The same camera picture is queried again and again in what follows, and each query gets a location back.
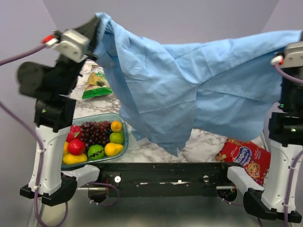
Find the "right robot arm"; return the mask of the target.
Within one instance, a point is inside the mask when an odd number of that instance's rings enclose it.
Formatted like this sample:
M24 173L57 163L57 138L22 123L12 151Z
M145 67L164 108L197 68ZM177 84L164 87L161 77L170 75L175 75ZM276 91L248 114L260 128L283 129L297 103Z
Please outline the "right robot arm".
M269 119L270 170L265 187L257 184L242 167L229 166L218 173L223 185L233 182L243 194L245 211L266 220L300 223L295 189L303 158L303 40L290 43L271 64L283 76L280 113Z

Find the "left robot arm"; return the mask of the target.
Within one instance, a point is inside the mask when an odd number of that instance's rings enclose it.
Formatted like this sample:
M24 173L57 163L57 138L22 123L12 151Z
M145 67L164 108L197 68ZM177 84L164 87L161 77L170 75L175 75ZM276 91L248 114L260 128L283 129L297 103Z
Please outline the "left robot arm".
M80 71L97 45L98 17L64 32L54 31L45 41L60 53L53 67L24 62L17 71L19 91L36 100L34 122L37 139L32 177L20 189L29 199L55 206L68 202L77 188L91 183L101 186L105 175L95 166L61 171L63 147L70 131L76 101L69 97Z

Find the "blue short-sleeved shirt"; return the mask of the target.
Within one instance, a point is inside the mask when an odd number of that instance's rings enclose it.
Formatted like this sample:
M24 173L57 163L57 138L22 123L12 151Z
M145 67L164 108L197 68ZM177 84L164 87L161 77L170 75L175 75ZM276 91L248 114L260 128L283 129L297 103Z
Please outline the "blue short-sleeved shirt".
M96 63L120 100L120 117L136 140L172 155L193 129L232 139L258 137L281 94L275 52L300 40L282 30L208 43L160 44L98 13Z

